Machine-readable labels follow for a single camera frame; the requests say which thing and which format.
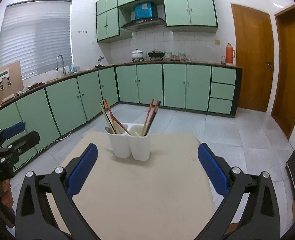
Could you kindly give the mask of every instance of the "tile floor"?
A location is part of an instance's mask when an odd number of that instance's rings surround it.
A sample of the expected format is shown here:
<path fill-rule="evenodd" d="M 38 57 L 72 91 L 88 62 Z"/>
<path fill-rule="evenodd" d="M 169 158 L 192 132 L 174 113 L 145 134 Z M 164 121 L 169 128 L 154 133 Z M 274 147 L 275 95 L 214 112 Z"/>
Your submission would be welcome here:
<path fill-rule="evenodd" d="M 143 123 L 146 107 L 118 104 L 113 113 L 121 122 Z M 105 119 L 102 115 L 79 127 L 66 139 L 54 144 L 32 163 L 24 167 L 12 180 L 14 209 L 20 187 L 27 171 L 36 174 L 50 173 L 70 153 L 74 146 L 89 131 L 105 132 Z M 242 109 L 237 110 L 236 118 L 194 114 L 174 110 L 159 109 L 151 132 L 154 133 L 193 133 L 200 142 L 206 142 L 212 151 L 228 162 L 249 174 L 268 171 L 271 175 L 281 217 L 281 235 L 292 225 L 291 181 L 285 170 L 285 162 L 293 149 L 274 119 L 266 113 Z M 215 208 L 223 197 L 211 185 Z M 232 222 L 238 222 L 246 205 L 248 194 L 243 196 Z"/>

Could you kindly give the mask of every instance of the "brown door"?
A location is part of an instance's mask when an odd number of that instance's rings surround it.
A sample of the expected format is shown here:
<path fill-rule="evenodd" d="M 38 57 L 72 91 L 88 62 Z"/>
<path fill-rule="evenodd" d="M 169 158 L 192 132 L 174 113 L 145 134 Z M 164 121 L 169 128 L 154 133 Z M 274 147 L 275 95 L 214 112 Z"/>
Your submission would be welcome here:
<path fill-rule="evenodd" d="M 269 14 L 231 4 L 236 36 L 236 65 L 243 68 L 239 107 L 266 112 L 270 99 L 274 42 Z"/>
<path fill-rule="evenodd" d="M 295 125 L 295 8 L 276 15 L 280 69 L 272 116 L 289 138 Z"/>

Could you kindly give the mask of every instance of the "blue gripper pad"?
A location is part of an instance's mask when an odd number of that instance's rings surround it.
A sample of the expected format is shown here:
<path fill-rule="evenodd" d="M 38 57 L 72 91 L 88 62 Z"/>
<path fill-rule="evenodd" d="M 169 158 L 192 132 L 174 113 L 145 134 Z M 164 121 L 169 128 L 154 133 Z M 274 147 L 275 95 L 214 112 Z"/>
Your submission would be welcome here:
<path fill-rule="evenodd" d="M 68 177 L 67 195 L 69 197 L 80 193 L 80 190 L 97 158 L 98 149 L 95 144 L 90 144 L 86 151 L 83 152 L 80 161 Z"/>
<path fill-rule="evenodd" d="M 19 122 L 9 128 L 4 129 L 2 132 L 2 137 L 5 140 L 8 140 L 8 139 L 12 138 L 13 136 L 19 134 L 20 132 L 23 132 L 24 129 L 25 129 L 24 122 Z"/>
<path fill-rule="evenodd" d="M 211 180 L 216 192 L 226 197 L 230 192 L 228 188 L 228 178 L 220 168 L 216 160 L 212 157 L 208 149 L 201 144 L 197 151 L 200 163 Z"/>

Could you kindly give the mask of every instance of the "brown countertop edge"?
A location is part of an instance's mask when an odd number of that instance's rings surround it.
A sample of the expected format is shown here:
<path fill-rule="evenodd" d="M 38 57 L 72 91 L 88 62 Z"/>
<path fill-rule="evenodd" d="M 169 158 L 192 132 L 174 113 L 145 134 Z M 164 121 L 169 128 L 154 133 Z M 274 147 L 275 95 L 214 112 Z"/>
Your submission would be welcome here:
<path fill-rule="evenodd" d="M 61 78 L 57 78 L 57 79 L 53 79 L 51 81 L 46 82 L 44 85 L 41 85 L 39 87 L 33 88 L 23 94 L 20 94 L 14 98 L 9 99 L 8 101 L 2 103 L 0 105 L 0 110 L 2 110 L 3 108 L 9 106 L 10 104 L 18 101 L 21 98 L 24 98 L 25 96 L 32 94 L 38 90 L 41 90 L 43 88 L 46 88 L 48 86 L 54 85 L 56 83 L 59 83 L 61 81 L 64 80 L 68 80 L 70 78 L 75 78 L 77 76 L 81 76 L 87 73 L 92 73 L 101 69 L 106 69 L 106 68 L 111 68 L 111 67 L 120 67 L 120 66 L 131 66 L 131 65 L 144 65 L 144 64 L 188 64 L 188 65 L 207 65 L 207 66 L 215 66 L 215 67 L 225 67 L 225 68 L 232 68 L 232 69 L 242 69 L 239 66 L 229 66 L 229 65 L 222 65 L 219 63 L 210 63 L 210 62 L 201 62 L 201 61 L 144 61 L 144 62 L 127 62 L 127 63 L 121 63 L 121 64 L 111 64 L 111 65 L 107 65 L 101 68 L 92 68 L 92 69 L 87 69 L 87 70 L 82 70 L 79 71 L 75 74 L 70 74 L 67 75 L 65 77 L 61 77 Z"/>

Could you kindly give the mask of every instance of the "white pot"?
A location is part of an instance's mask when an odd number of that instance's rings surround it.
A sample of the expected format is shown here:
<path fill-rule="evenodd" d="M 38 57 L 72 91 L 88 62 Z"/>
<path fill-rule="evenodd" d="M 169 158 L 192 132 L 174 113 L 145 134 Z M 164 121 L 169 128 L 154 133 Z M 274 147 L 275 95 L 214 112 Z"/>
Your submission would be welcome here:
<path fill-rule="evenodd" d="M 139 58 L 143 58 L 143 52 L 138 49 L 135 49 L 134 51 L 132 51 L 131 59 L 139 59 Z"/>

